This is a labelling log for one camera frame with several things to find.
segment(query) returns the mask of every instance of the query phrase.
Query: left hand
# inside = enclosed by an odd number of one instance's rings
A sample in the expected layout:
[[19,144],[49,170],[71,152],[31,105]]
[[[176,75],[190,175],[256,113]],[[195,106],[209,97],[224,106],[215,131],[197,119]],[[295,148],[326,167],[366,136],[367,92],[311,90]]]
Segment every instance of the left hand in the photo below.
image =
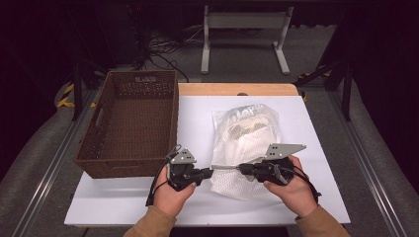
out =
[[[157,178],[156,186],[167,181],[167,167],[165,166]],[[182,191],[175,191],[169,184],[164,184],[154,194],[154,206],[164,213],[176,218],[181,212],[185,201],[194,193],[197,184],[192,183]]]

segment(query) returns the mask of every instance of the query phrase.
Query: right hand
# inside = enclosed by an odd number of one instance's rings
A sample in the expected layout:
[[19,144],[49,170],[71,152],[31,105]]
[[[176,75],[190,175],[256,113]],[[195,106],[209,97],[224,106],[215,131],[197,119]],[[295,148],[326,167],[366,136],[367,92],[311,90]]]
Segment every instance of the right hand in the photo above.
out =
[[[289,158],[296,167],[302,170],[298,158],[294,156]],[[269,181],[265,181],[264,186],[272,194],[278,196],[289,210],[301,218],[308,216],[317,208],[310,186],[298,176],[293,176],[293,179],[286,186],[278,186]]]
[[197,184],[192,183],[182,191],[176,192],[167,184],[167,166],[161,170],[161,173],[157,178],[156,187],[163,183],[165,184],[155,191],[154,206],[169,216],[176,218],[181,212],[185,201],[194,193]]

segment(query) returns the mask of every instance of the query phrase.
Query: plastic bag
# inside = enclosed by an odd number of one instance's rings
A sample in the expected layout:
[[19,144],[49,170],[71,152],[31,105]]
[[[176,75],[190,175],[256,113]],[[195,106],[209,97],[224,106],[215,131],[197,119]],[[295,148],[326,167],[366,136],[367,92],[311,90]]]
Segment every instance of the plastic bag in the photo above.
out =
[[[252,105],[228,112],[213,112],[215,127],[212,165],[254,163],[271,143],[280,143],[278,114],[266,105]],[[211,190],[241,200],[276,200],[257,180],[248,181],[238,170],[215,170]]]

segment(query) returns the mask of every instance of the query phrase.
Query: brown wicker basket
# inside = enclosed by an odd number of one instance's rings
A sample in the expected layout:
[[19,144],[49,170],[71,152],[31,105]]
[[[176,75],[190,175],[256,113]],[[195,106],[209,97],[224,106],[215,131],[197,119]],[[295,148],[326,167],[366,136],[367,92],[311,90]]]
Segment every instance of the brown wicker basket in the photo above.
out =
[[94,179],[154,176],[176,145],[175,71],[113,71],[75,158]]

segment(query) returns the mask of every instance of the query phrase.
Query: wrist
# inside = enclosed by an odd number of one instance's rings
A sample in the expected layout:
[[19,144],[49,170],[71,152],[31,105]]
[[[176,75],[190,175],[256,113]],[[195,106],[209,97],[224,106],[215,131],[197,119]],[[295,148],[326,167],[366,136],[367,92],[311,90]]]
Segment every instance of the wrist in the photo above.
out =
[[310,215],[317,209],[318,205],[317,203],[310,203],[307,205],[304,209],[296,213],[299,218],[305,218],[306,216]]
[[179,212],[176,211],[173,206],[167,204],[156,203],[154,206],[157,207],[164,214],[173,218],[176,218],[176,216],[179,214]]

